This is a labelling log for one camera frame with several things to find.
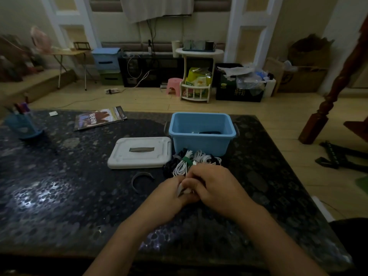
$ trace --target pen holder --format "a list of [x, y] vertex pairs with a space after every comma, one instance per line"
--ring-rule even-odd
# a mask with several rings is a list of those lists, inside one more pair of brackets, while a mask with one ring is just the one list
[[30, 139], [40, 135], [40, 130], [28, 114], [9, 114], [4, 123], [18, 136], [19, 139]]

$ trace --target gray handle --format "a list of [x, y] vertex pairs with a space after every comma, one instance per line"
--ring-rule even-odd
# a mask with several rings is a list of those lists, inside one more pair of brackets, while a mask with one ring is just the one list
[[168, 129], [170, 128], [170, 121], [168, 122], [165, 122], [165, 126], [163, 127], [163, 133], [166, 135], [166, 136], [169, 136], [168, 134]]
[[236, 138], [238, 138], [239, 136], [240, 136], [240, 132], [239, 132], [239, 128], [238, 128], [238, 125], [237, 124], [235, 124], [234, 122], [232, 123], [233, 125], [234, 125], [234, 128], [235, 128], [235, 130], [236, 130]]

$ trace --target black mug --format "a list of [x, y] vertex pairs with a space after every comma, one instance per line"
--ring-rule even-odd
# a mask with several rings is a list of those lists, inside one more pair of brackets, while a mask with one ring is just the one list
[[216, 44], [213, 41], [206, 41], [205, 50], [213, 51], [216, 47]]

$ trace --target white side table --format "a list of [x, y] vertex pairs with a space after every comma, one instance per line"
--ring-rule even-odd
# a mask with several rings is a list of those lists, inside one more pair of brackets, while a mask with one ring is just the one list
[[[189, 56], [189, 57], [210, 57], [210, 58], [212, 58], [214, 60], [213, 66], [212, 66], [212, 78], [211, 78], [211, 81], [212, 81], [214, 79], [214, 64], [215, 64], [214, 57], [216, 55], [223, 54], [224, 51], [221, 50], [221, 49], [215, 49], [214, 52], [183, 51], [182, 48], [178, 48], [176, 50], [176, 52], [178, 54], [181, 54], [184, 58], [184, 76], [183, 76], [182, 82], [180, 83], [180, 99], [185, 99], [185, 100], [195, 101], [195, 102], [207, 102], [207, 103], [209, 103], [209, 98], [211, 96], [211, 85], [209, 85], [209, 86], [190, 86], [190, 85], [185, 84], [185, 79], [186, 79], [186, 57]], [[193, 97], [189, 97], [188, 88], [193, 89]], [[196, 89], [207, 89], [208, 90], [207, 97], [202, 98], [202, 91], [200, 90], [200, 96], [198, 98], [196, 98], [195, 94], [194, 94]]]

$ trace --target white lid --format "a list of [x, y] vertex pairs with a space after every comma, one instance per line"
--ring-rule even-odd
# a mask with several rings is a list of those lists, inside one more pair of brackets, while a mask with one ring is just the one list
[[118, 139], [108, 167], [146, 168], [162, 167], [171, 160], [171, 139], [167, 136]]

